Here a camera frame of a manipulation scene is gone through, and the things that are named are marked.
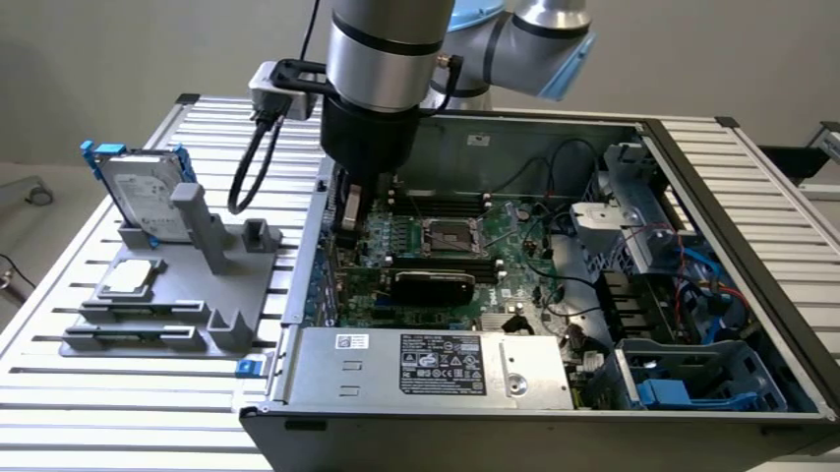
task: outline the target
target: power supply label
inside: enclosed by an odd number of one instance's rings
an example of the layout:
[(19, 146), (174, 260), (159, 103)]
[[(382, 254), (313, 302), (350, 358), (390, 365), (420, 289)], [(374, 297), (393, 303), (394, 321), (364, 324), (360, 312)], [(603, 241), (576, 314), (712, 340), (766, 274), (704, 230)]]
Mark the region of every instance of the power supply label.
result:
[(480, 336), (402, 334), (400, 359), (405, 394), (488, 394)]

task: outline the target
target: black cable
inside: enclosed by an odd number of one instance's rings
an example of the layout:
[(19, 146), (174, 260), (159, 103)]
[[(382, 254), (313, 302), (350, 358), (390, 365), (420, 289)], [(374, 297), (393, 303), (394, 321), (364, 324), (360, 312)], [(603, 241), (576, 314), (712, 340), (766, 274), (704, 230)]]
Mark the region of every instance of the black cable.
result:
[(516, 179), (520, 178), (520, 176), (523, 175), (523, 173), (528, 170), (528, 167), (531, 167), (531, 164), (533, 164), (535, 162), (543, 162), (544, 164), (547, 164), (547, 166), (549, 165), (549, 162), (547, 161), (545, 158), (543, 157), (532, 157), (531, 159), (528, 159), (528, 162), (525, 162), (525, 164), (523, 165), (523, 167), (520, 167), (520, 170), (516, 171), (516, 174), (513, 174), (513, 176), (505, 180), (504, 184), (498, 185), (494, 189), (490, 190), (492, 194), (496, 194), (498, 192), (501, 192), (504, 190), (504, 188), (510, 185)]
[(461, 71), (464, 69), (464, 57), (449, 56), (449, 65), (446, 66), (446, 69), (449, 69), (449, 76), (446, 77), (446, 89), (444, 92), (444, 101), (441, 101), (441, 104), (437, 105), (437, 108), (434, 108), (430, 112), (428, 112), (425, 116), (437, 115), (449, 106), (452, 95), (456, 93), (456, 88), (458, 87), (458, 79), (461, 79)]
[(318, 19), (318, 9), (321, 7), (321, 0), (316, 0), (313, 3), (313, 14), (310, 15), (310, 26), (306, 29), (303, 35), (303, 45), (301, 46), (301, 60), (306, 60), (306, 51), (310, 48), (310, 39), (313, 38), (313, 30), (316, 29), (316, 20)]
[(585, 310), (581, 310), (577, 313), (557, 313), (555, 310), (552, 310), (552, 307), (547, 305), (547, 310), (549, 311), (549, 313), (560, 318), (579, 317), (580, 315), (585, 315), (587, 313), (595, 312), (596, 310), (600, 310), (600, 309), (601, 307), (592, 307), (592, 308), (587, 308)]
[[(583, 138), (569, 138), (568, 140), (563, 141), (559, 146), (555, 148), (555, 152), (552, 152), (552, 159), (548, 161), (549, 162), (549, 180), (547, 182), (547, 188), (549, 190), (555, 190), (555, 163), (557, 162), (557, 156), (561, 153), (561, 151), (567, 148), (568, 145), (573, 144), (573, 143), (579, 143), (587, 146), (587, 148), (589, 149), (589, 153), (592, 154), (592, 162), (593, 162), (593, 166), (592, 166), (592, 174), (597, 175), (599, 172), (599, 168), (600, 168), (600, 164), (599, 164), (599, 152), (597, 150), (595, 150), (595, 146), (592, 145), (592, 143), (583, 139)], [(596, 186), (593, 188), (593, 191), (597, 195), (597, 182), (596, 182)]]
[(263, 165), (261, 166), (261, 172), (258, 173), (257, 180), (254, 181), (254, 185), (249, 190), (249, 194), (246, 198), (237, 203), (239, 200), (239, 193), (242, 192), (242, 184), (246, 180), (246, 175), (249, 174), (249, 168), (251, 167), (251, 162), (254, 161), (254, 154), (257, 154), (258, 149), (261, 148), (261, 143), (263, 142), (263, 137), (266, 136), (267, 130), (271, 127), (270, 120), (258, 120), (258, 128), (254, 130), (254, 135), (251, 137), (251, 143), (249, 144), (249, 149), (242, 156), (242, 160), (239, 161), (239, 166), (237, 167), (237, 173), (234, 174), (234, 181), (231, 182), (231, 190), (227, 194), (227, 210), (231, 214), (242, 213), (249, 205), (251, 204), (251, 200), (258, 194), (261, 190), (261, 186), (263, 185), (263, 180), (266, 179), (267, 169), (271, 165), (271, 157), (274, 156), (274, 148), (277, 146), (277, 137), (279, 135), (279, 128), (283, 124), (283, 118), (281, 117), (274, 124), (274, 132), (271, 133), (271, 141), (267, 145), (266, 156), (263, 157)]
[(24, 273), (22, 272), (20, 268), (18, 267), (18, 265), (15, 264), (15, 261), (12, 261), (12, 258), (10, 258), (6, 254), (0, 253), (0, 258), (6, 259), (6, 262), (10, 263), (10, 266), (12, 266), (12, 270), (18, 273), (18, 275), (24, 279), (24, 281), (32, 286), (32, 288), (36, 288), (36, 285), (34, 284), (34, 282), (30, 280), (30, 278), (24, 275)]
[[(306, 33), (303, 35), (303, 44), (301, 45), (301, 60), (306, 59), (306, 52), (310, 48), (310, 40), (313, 39), (313, 30), (316, 29), (316, 22), (318, 20), (318, 9), (321, 8), (321, 0), (316, 0), (313, 3), (313, 14), (310, 15), (310, 24), (306, 29)], [(283, 120), (286, 118), (286, 111), (289, 110), (290, 103), (283, 103), (278, 110), (271, 113), (262, 110), (262, 113), (258, 115), (258, 127), (254, 130), (254, 134), (251, 136), (251, 143), (249, 144), (249, 148), (246, 149), (246, 153), (242, 156), (239, 161), (239, 166), (237, 167), (237, 174), (234, 175), (234, 181), (231, 182), (231, 190), (227, 194), (227, 210), (233, 214), (242, 213), (254, 197), (261, 190), (261, 186), (263, 185), (263, 180), (266, 180), (267, 169), (271, 166), (271, 158), (274, 157), (274, 149), (277, 148), (277, 139), (279, 138), (279, 129), (283, 125)], [(261, 172), (258, 173), (258, 177), (254, 181), (254, 185), (249, 190), (249, 194), (246, 198), (241, 201), (239, 194), (242, 192), (242, 184), (246, 180), (246, 175), (249, 174), (249, 168), (251, 167), (251, 162), (254, 161), (254, 156), (261, 148), (261, 144), (263, 143), (263, 138), (266, 137), (267, 130), (274, 126), (274, 131), (271, 132), (271, 141), (267, 144), (266, 156), (263, 157), (263, 165), (261, 166)]]

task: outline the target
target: small gray block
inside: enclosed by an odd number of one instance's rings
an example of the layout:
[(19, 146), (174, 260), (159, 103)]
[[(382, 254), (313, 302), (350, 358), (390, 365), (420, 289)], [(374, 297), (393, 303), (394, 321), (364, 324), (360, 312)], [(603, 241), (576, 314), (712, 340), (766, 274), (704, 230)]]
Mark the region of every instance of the small gray block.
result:
[(195, 326), (167, 326), (165, 330), (171, 333), (161, 334), (161, 340), (177, 351), (203, 350), (207, 347)]
[(149, 244), (149, 235), (141, 228), (131, 228), (123, 222), (117, 232), (129, 249), (153, 249)]
[(246, 219), (242, 225), (242, 242), (250, 253), (275, 253), (283, 233), (271, 228), (262, 218)]
[(210, 307), (205, 302), (198, 303), (197, 307), (178, 307), (173, 309), (173, 318), (185, 324), (207, 323), (210, 320)]
[(106, 346), (96, 338), (96, 335), (90, 332), (72, 332), (72, 327), (64, 331), (62, 340), (74, 348), (80, 351), (102, 351)]
[(117, 315), (111, 311), (111, 302), (109, 300), (83, 302), (79, 308), (79, 315), (91, 325), (117, 323)]
[(217, 346), (222, 349), (230, 349), (233, 351), (245, 350), (254, 337), (254, 332), (246, 324), (242, 312), (237, 312), (234, 315), (234, 322), (227, 324), (218, 310), (214, 311), (213, 316), (210, 317), (210, 323), (207, 324), (207, 333), (210, 334)]
[(199, 248), (210, 271), (215, 274), (225, 273), (227, 258), (225, 257), (225, 234), (219, 234), (219, 217), (210, 214), (205, 202), (205, 189), (201, 185), (182, 183), (175, 188), (170, 197), (173, 205), (182, 212), (187, 224), (193, 243)]

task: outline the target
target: chip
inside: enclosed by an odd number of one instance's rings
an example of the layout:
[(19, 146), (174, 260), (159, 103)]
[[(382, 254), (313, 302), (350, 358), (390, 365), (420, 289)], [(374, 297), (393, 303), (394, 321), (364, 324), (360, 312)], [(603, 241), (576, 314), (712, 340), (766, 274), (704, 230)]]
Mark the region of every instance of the chip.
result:
[(470, 253), (474, 250), (474, 231), (466, 221), (436, 220), (428, 226), (425, 236), (433, 251)]

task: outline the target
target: robotic arm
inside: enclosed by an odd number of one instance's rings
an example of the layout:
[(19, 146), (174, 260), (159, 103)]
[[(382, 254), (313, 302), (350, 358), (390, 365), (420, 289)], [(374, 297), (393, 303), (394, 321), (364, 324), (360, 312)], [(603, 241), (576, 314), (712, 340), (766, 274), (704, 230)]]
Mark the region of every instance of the robotic arm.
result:
[[(523, 0), (508, 13), (504, 0), (337, 0), (328, 64), (263, 63), (250, 83), (263, 134), (286, 116), (308, 119), (314, 95), (325, 96), (322, 148), (344, 169), (334, 229), (350, 244), (378, 176), (406, 162), (432, 114), (426, 96), (441, 108), (450, 100), (464, 107), (460, 99), (497, 85), (563, 99), (595, 40), (584, 7), (585, 0)], [(238, 194), (231, 189), (233, 212), (245, 209)]]

